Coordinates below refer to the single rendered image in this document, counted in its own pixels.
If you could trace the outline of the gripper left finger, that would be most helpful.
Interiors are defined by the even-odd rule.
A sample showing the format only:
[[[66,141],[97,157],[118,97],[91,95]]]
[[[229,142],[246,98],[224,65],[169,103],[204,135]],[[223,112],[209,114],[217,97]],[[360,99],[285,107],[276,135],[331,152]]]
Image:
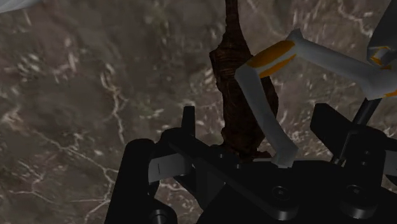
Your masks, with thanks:
[[[158,142],[135,139],[122,157],[104,224],[178,224],[175,210],[154,198],[161,179],[174,178],[203,212],[196,224],[279,224],[298,213],[285,169],[268,162],[240,163],[219,146],[195,137],[195,108]]]

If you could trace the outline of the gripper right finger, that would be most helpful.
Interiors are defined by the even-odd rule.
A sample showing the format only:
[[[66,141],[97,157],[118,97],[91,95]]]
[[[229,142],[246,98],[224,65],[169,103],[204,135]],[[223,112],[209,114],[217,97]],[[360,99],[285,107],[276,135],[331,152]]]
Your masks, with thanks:
[[[344,166],[333,162],[327,185],[340,221],[397,221],[397,193],[382,187],[382,177],[397,183],[397,139],[355,124],[326,103],[316,104],[311,131]]]

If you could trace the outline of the white and orange tool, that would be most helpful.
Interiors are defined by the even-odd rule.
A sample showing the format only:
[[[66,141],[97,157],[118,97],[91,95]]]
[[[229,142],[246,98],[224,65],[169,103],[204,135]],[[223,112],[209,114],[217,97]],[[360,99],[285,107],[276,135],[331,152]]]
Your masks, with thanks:
[[[272,163],[280,168],[293,165],[298,147],[275,119],[261,79],[284,67],[295,57],[348,78],[359,85],[368,100],[397,97],[397,69],[390,63],[397,60],[397,0],[391,0],[374,30],[367,47],[367,62],[303,38],[300,29],[262,52],[235,72],[235,79],[251,108],[258,125],[276,151]]]

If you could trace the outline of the dark brown long lump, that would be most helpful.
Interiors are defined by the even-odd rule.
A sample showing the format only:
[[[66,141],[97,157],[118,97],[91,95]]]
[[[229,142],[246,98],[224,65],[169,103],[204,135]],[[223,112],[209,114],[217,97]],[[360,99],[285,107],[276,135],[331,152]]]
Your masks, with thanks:
[[[235,70],[252,55],[239,23],[238,0],[225,0],[226,27],[219,46],[209,53],[216,86],[223,98],[221,146],[243,162],[270,158],[267,151],[258,151],[265,136],[258,126],[244,94],[234,78]]]

